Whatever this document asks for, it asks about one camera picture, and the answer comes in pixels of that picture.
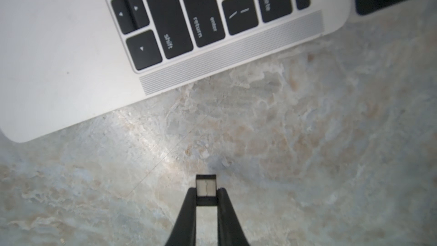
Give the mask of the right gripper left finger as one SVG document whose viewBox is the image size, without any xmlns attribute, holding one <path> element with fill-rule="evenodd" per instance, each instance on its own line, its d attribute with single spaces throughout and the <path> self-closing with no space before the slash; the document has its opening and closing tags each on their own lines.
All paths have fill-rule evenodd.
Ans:
<svg viewBox="0 0 437 246">
<path fill-rule="evenodd" d="M 165 246 L 194 246 L 196 244 L 196 198 L 196 189 L 189 188 Z"/>
</svg>

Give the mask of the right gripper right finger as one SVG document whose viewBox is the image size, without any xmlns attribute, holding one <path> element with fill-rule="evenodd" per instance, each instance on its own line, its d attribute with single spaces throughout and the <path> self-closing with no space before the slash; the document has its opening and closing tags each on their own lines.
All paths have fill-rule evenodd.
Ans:
<svg viewBox="0 0 437 246">
<path fill-rule="evenodd" d="M 249 246 L 227 191 L 217 191 L 217 223 L 219 246 Z"/>
</svg>

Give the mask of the small usb mouse receiver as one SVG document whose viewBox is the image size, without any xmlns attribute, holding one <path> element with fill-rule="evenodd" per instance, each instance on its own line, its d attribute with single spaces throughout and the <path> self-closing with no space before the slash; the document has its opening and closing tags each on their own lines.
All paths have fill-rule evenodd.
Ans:
<svg viewBox="0 0 437 246">
<path fill-rule="evenodd" d="M 196 175 L 196 205 L 217 206 L 217 181 L 215 174 Z"/>
</svg>

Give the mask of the silver laptop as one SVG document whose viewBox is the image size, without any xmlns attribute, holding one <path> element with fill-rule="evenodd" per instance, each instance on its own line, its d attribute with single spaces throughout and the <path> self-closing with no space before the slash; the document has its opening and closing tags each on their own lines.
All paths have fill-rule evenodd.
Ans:
<svg viewBox="0 0 437 246">
<path fill-rule="evenodd" d="M 22 143 L 409 0 L 1 0 L 1 132 Z"/>
</svg>

